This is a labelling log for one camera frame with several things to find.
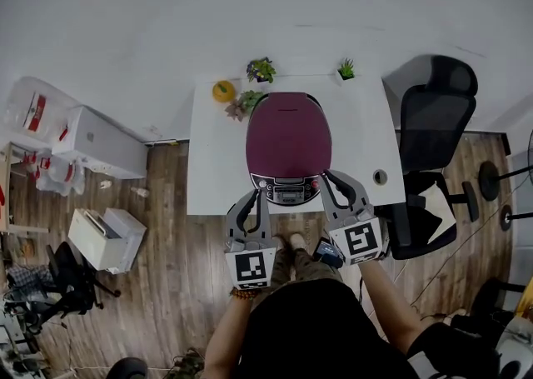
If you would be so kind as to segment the white cushion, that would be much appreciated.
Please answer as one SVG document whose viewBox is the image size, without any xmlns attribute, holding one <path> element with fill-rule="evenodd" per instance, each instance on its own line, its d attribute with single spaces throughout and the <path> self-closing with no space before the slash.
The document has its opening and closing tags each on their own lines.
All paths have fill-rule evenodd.
<svg viewBox="0 0 533 379">
<path fill-rule="evenodd" d="M 431 234 L 428 243 L 435 241 L 440 235 L 456 225 L 456 219 L 452 208 L 448 205 L 443 191 L 434 183 L 431 187 L 421 193 L 426 199 L 425 210 L 433 216 L 440 218 L 441 223 L 438 228 Z"/>
</svg>

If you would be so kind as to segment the black battery pack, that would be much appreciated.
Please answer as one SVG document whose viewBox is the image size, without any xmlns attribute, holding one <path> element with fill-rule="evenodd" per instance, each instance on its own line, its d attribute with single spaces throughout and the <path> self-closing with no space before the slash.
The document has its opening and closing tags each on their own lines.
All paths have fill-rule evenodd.
<svg viewBox="0 0 533 379">
<path fill-rule="evenodd" d="M 329 267 L 339 269 L 343 266 L 344 261 L 341 253 L 328 238 L 321 237 L 312 254 L 315 262 L 321 262 Z"/>
</svg>

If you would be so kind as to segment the small green succulent pot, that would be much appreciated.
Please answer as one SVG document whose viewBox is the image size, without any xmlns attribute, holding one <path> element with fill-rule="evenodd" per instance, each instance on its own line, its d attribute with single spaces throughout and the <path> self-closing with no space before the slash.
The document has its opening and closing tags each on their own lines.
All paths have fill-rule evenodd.
<svg viewBox="0 0 533 379">
<path fill-rule="evenodd" d="M 345 58 L 336 70 L 336 76 L 340 84 L 350 81 L 355 78 L 354 61 L 351 58 Z"/>
</svg>

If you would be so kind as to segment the yellow orange fruit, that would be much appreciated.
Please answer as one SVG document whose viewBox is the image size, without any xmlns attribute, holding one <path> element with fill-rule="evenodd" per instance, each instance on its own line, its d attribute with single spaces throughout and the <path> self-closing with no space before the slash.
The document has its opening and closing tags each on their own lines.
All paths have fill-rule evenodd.
<svg viewBox="0 0 533 379">
<path fill-rule="evenodd" d="M 230 81 L 218 81 L 212 87 L 212 97 L 217 102 L 228 103 L 235 99 L 236 89 Z"/>
</svg>

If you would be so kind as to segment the white box appliance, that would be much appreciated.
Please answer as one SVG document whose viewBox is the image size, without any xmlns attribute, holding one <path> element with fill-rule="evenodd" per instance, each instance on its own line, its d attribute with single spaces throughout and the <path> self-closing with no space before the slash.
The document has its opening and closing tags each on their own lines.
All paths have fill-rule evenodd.
<svg viewBox="0 0 533 379">
<path fill-rule="evenodd" d="M 132 269 L 146 231 L 126 210 L 108 207 L 100 215 L 77 208 L 67 236 L 97 271 L 118 275 Z"/>
</svg>

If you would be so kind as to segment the white water dispenser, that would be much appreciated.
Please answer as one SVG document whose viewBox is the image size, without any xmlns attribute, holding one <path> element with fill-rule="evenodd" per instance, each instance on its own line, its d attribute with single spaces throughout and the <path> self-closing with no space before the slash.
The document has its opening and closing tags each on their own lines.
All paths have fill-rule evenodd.
<svg viewBox="0 0 533 379">
<path fill-rule="evenodd" d="M 52 154 L 117 179 L 147 175 L 147 146 L 86 107 L 68 111 L 67 126 L 53 143 Z"/>
</svg>

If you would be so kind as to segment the yellow wooden table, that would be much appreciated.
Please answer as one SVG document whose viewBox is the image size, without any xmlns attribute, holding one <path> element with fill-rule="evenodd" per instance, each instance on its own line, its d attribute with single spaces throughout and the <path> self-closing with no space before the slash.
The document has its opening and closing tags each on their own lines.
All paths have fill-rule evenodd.
<svg viewBox="0 0 533 379">
<path fill-rule="evenodd" d="M 521 298 L 516 305 L 515 315 L 533 319 L 533 276 L 521 294 Z"/>
</svg>

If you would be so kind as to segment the person's right forearm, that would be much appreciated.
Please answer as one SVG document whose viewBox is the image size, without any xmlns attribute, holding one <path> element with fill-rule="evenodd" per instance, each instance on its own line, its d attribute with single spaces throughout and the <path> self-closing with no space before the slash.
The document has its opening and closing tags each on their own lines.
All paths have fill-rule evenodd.
<svg viewBox="0 0 533 379">
<path fill-rule="evenodd" d="M 392 346 L 404 354 L 424 331 L 420 317 L 378 261 L 359 264 L 376 318 Z"/>
</svg>

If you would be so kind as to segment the white table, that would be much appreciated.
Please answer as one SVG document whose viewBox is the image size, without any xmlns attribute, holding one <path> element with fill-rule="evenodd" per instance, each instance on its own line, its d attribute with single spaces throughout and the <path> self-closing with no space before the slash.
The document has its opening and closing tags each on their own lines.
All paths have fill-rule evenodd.
<svg viewBox="0 0 533 379">
<path fill-rule="evenodd" d="M 247 121 L 227 116 L 212 96 L 213 82 L 196 85 L 187 169 L 187 214 L 226 215 L 253 189 L 247 170 Z M 331 168 L 366 189 L 375 206 L 403 203 L 401 159 L 380 77 L 359 75 L 344 83 L 328 75 L 282 76 L 272 84 L 233 81 L 238 92 L 306 92 L 322 106 L 332 137 Z"/>
</svg>

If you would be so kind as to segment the person's left forearm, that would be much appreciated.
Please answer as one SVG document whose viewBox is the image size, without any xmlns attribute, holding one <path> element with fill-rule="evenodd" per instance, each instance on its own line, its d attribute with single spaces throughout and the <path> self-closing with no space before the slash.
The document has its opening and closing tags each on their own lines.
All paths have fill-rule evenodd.
<svg viewBox="0 0 533 379">
<path fill-rule="evenodd" d="M 205 354 L 201 379 L 230 379 L 239 361 L 252 299 L 232 297 Z"/>
</svg>

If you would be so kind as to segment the person's torso black shirt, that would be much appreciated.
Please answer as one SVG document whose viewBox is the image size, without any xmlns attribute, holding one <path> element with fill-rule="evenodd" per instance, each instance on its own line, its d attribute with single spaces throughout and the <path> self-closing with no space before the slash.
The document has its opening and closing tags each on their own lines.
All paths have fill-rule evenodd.
<svg viewBox="0 0 533 379">
<path fill-rule="evenodd" d="M 480 338 L 436 323 L 406 353 L 383 340 L 354 292 L 332 279 L 287 284 L 250 315 L 235 379 L 498 379 Z"/>
</svg>

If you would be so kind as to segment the black stand round base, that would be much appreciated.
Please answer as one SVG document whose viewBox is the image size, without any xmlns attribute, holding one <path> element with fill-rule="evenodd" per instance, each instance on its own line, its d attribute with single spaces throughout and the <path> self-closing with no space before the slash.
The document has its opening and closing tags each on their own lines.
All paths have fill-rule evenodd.
<svg viewBox="0 0 533 379">
<path fill-rule="evenodd" d="M 514 213 L 510 205 L 505 205 L 501 209 L 500 226 L 501 230 L 506 232 L 511 229 L 511 223 L 515 220 L 533 218 L 533 212 Z"/>
</svg>

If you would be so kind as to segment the person's legs olive trousers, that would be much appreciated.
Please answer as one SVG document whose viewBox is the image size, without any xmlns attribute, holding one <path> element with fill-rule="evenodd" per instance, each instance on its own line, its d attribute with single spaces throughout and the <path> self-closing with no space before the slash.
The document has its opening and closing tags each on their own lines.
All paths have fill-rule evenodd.
<svg viewBox="0 0 533 379">
<path fill-rule="evenodd" d="M 343 282 L 337 269 L 314 261 L 305 249 L 283 247 L 276 252 L 270 285 L 273 291 L 287 284 L 322 279 Z"/>
</svg>

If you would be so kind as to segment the black standing fan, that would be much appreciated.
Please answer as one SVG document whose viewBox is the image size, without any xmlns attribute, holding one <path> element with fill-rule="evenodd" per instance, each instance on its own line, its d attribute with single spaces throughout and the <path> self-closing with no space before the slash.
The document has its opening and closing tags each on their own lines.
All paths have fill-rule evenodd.
<svg viewBox="0 0 533 379">
<path fill-rule="evenodd" d="M 493 162 L 483 162 L 480 165 L 477 179 L 482 197 L 488 202 L 496 200 L 500 193 L 501 181 L 521 174 L 526 174 L 533 185 L 533 129 L 531 130 L 526 149 L 526 160 L 526 167 L 504 174 L 499 173 Z"/>
</svg>

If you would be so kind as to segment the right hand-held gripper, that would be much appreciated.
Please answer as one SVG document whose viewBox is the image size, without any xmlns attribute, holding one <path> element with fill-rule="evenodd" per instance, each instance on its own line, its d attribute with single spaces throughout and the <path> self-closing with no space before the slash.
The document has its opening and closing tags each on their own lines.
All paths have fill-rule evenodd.
<svg viewBox="0 0 533 379">
<path fill-rule="evenodd" d="M 333 169 L 319 175 L 328 236 L 346 265 L 382 257 L 384 238 L 364 186 L 354 177 Z"/>
</svg>

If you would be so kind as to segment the plaid cloth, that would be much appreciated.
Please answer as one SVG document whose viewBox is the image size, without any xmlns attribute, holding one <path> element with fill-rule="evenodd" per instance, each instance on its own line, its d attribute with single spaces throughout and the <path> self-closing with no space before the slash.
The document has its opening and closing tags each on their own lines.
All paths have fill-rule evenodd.
<svg viewBox="0 0 533 379">
<path fill-rule="evenodd" d="M 7 269 L 7 284 L 10 290 L 26 297 L 44 295 L 55 287 L 55 281 L 46 265 L 11 266 Z"/>
</svg>

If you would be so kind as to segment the black round stool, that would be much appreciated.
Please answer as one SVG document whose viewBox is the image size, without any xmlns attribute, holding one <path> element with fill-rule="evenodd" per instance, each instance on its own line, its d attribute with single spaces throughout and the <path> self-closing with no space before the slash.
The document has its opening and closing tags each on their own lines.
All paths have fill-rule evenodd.
<svg viewBox="0 0 533 379">
<path fill-rule="evenodd" d="M 125 357 L 117 361 L 105 379 L 146 379 L 147 364 L 137 357 Z"/>
</svg>

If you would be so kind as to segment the clear water jug red label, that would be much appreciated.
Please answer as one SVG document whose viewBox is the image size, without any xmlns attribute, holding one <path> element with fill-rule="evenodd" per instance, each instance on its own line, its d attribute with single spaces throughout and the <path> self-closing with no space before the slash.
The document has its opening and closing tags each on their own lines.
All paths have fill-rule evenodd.
<svg viewBox="0 0 533 379">
<path fill-rule="evenodd" d="M 2 123 L 11 131 L 53 145 L 68 129 L 68 117 L 81 103 L 35 77 L 21 77 L 12 87 Z"/>
</svg>

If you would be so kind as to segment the wooden side table red print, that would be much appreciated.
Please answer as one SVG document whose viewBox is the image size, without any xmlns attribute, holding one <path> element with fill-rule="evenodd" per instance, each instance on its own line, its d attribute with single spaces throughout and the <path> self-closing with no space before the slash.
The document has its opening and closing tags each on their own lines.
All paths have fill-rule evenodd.
<svg viewBox="0 0 533 379">
<path fill-rule="evenodd" d="M 31 227 L 10 223 L 10 176 L 12 161 L 12 144 L 9 142 L 0 148 L 0 232 L 8 234 L 18 233 L 38 233 L 48 234 L 49 229 L 45 227 Z"/>
</svg>

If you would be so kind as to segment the grey white device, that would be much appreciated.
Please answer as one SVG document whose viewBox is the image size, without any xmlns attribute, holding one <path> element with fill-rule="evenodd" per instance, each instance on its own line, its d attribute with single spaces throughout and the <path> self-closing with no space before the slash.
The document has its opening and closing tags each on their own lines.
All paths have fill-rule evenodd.
<svg viewBox="0 0 533 379">
<path fill-rule="evenodd" d="M 501 356 L 503 377 L 533 379 L 533 322 L 514 317 L 504 327 L 496 350 Z"/>
</svg>

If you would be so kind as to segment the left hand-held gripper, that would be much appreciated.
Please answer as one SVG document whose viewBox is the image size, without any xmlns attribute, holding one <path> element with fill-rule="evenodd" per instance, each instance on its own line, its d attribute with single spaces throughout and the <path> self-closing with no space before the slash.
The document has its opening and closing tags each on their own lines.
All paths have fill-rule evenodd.
<svg viewBox="0 0 533 379">
<path fill-rule="evenodd" d="M 251 213 L 255 222 L 246 228 Z M 226 215 L 226 235 L 225 258 L 233 286 L 236 289 L 269 287 L 277 241 L 270 238 L 270 213 L 264 190 L 251 190 L 233 204 Z"/>
</svg>

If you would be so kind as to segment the black swivel chair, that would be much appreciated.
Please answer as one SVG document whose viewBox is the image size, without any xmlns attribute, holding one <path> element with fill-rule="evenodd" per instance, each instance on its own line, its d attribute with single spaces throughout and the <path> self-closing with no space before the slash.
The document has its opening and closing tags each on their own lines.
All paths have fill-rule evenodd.
<svg viewBox="0 0 533 379">
<path fill-rule="evenodd" d="M 7 285 L 3 296 L 4 313 L 15 318 L 24 332 L 36 336 L 54 317 L 63 319 L 70 314 L 85 315 L 94 307 L 102 309 L 98 289 L 115 298 L 121 296 L 118 289 L 112 290 L 97 279 L 96 270 L 86 259 L 79 262 L 68 243 L 62 242 L 57 250 L 47 246 L 47 256 L 46 266 L 55 281 L 51 291 L 26 297 Z"/>
</svg>

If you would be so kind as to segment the pink green leafy plant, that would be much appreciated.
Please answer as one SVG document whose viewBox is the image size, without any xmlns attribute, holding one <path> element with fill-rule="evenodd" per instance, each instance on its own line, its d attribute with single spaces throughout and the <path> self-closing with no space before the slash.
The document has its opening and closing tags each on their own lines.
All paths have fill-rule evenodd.
<svg viewBox="0 0 533 379">
<path fill-rule="evenodd" d="M 253 90 L 242 92 L 238 99 L 234 99 L 225 108 L 228 117 L 241 122 L 248 116 L 259 100 L 264 96 L 263 92 Z"/>
</svg>

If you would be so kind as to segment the black mesh office chair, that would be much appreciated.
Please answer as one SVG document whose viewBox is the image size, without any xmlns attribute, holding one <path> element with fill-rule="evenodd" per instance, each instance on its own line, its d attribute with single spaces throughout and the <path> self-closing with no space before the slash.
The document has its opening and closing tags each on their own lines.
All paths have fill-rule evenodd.
<svg viewBox="0 0 533 379">
<path fill-rule="evenodd" d="M 444 55 L 421 54 L 383 78 L 386 95 L 399 98 L 397 136 L 406 200 L 381 209 L 396 260 L 409 260 L 437 251 L 455 241 L 456 225 L 428 243 L 441 219 L 425 210 L 421 193 L 434 183 L 448 205 L 464 204 L 471 222 L 479 217 L 476 193 L 470 182 L 452 194 L 443 170 L 476 109 L 478 82 L 467 63 Z"/>
</svg>

